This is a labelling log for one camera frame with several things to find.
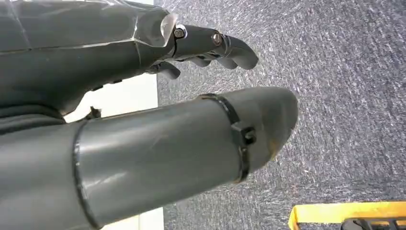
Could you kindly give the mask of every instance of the black band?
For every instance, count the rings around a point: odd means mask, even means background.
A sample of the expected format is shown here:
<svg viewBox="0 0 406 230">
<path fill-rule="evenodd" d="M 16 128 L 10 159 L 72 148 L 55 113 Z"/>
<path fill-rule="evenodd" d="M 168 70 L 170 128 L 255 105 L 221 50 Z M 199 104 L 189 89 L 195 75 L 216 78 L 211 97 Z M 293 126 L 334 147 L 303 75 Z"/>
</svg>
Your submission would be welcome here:
<svg viewBox="0 0 406 230">
<path fill-rule="evenodd" d="M 199 98 L 217 102 L 217 104 L 219 104 L 225 111 L 228 120 L 230 121 L 234 142 L 238 147 L 238 154 L 240 156 L 240 173 L 236 182 L 239 183 L 244 181 L 249 173 L 248 145 L 253 144 L 256 141 L 255 129 L 252 126 L 244 125 L 232 104 L 225 97 L 214 93 L 208 93 L 200 95 Z"/>
</svg>

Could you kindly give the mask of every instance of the gray fabric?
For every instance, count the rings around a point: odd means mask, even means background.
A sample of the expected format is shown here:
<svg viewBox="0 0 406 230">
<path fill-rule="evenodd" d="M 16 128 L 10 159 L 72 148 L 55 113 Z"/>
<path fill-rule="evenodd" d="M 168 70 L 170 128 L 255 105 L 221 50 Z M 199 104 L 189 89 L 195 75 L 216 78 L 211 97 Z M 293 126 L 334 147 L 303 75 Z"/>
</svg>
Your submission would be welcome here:
<svg viewBox="0 0 406 230">
<path fill-rule="evenodd" d="M 406 1 L 156 5 L 181 23 L 241 38 L 260 58 L 252 71 L 175 63 L 182 75 L 158 78 L 159 105 L 271 85 L 296 92 L 300 103 L 296 130 L 276 161 L 244 184 L 165 207 L 167 230 L 287 229 L 295 204 L 406 199 Z"/>
</svg>

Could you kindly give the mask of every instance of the screw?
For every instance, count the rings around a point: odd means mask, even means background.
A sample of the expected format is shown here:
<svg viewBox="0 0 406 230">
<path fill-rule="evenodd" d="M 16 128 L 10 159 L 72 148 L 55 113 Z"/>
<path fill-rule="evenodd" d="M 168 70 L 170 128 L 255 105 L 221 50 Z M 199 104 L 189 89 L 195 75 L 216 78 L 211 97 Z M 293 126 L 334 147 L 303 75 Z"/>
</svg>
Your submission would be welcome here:
<svg viewBox="0 0 406 230">
<path fill-rule="evenodd" d="M 182 29 L 177 28 L 173 32 L 173 35 L 175 36 L 175 38 L 183 38 L 185 36 L 185 32 Z"/>
<path fill-rule="evenodd" d="M 213 40 L 213 43 L 216 45 L 216 46 L 219 46 L 219 45 L 221 45 L 221 43 L 222 43 L 222 38 L 221 38 L 221 35 L 219 34 L 219 33 L 215 33 L 215 34 L 213 34 L 212 35 L 212 40 Z"/>
</svg>

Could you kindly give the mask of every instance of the yellow object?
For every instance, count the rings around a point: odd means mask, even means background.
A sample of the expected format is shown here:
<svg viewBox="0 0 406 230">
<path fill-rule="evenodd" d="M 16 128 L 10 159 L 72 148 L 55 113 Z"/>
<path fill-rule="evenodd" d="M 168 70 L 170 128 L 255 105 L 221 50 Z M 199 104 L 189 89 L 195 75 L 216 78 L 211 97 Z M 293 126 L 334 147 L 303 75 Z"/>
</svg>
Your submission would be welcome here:
<svg viewBox="0 0 406 230">
<path fill-rule="evenodd" d="M 342 223 L 348 218 L 406 217 L 406 201 L 296 205 L 289 217 L 289 228 L 300 230 L 297 223 Z"/>
</svg>

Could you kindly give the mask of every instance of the robotic hand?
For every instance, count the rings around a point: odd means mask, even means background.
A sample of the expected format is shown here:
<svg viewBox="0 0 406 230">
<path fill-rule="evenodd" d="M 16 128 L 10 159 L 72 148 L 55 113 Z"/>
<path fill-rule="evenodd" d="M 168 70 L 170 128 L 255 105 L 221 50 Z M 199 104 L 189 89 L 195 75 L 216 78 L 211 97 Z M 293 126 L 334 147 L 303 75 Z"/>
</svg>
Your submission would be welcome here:
<svg viewBox="0 0 406 230">
<path fill-rule="evenodd" d="M 255 52 L 245 42 L 215 29 L 178 25 L 173 34 L 176 48 L 166 60 L 191 61 L 199 67 L 206 67 L 217 60 L 227 69 L 240 66 L 247 70 L 258 63 Z M 178 78 L 180 71 L 166 60 L 153 65 L 147 72 L 161 72 L 171 79 Z"/>
<path fill-rule="evenodd" d="M 260 87 L 66 123 L 83 95 L 168 61 L 255 67 L 247 44 L 122 0 L 0 2 L 0 229 L 86 230 L 242 182 L 288 140 L 297 101 Z"/>
</svg>

